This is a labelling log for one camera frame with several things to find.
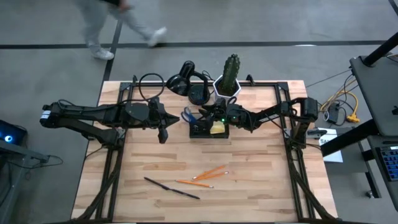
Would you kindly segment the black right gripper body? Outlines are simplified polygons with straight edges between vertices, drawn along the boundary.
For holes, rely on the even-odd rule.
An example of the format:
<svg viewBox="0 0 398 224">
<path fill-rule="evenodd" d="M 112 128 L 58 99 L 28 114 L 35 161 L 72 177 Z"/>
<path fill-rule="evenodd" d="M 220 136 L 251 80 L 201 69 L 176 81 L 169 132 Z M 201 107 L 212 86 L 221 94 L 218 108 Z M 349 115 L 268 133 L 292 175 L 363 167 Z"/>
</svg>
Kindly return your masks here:
<svg viewBox="0 0 398 224">
<path fill-rule="evenodd" d="M 250 131 L 251 115 L 241 105 L 236 104 L 236 100 L 235 96 L 228 100 L 218 98 L 215 101 L 214 119 Z"/>
</svg>

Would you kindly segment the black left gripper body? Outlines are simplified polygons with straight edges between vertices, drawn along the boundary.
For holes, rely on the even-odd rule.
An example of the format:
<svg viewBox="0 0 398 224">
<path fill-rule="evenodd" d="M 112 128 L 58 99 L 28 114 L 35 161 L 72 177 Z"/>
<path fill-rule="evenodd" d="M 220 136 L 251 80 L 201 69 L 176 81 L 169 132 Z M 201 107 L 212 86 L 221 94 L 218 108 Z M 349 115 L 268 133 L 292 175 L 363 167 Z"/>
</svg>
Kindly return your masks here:
<svg viewBox="0 0 398 224">
<path fill-rule="evenodd" d="M 164 104 L 160 102 L 159 97 L 149 101 L 149 128 L 166 128 L 166 112 Z"/>
</svg>

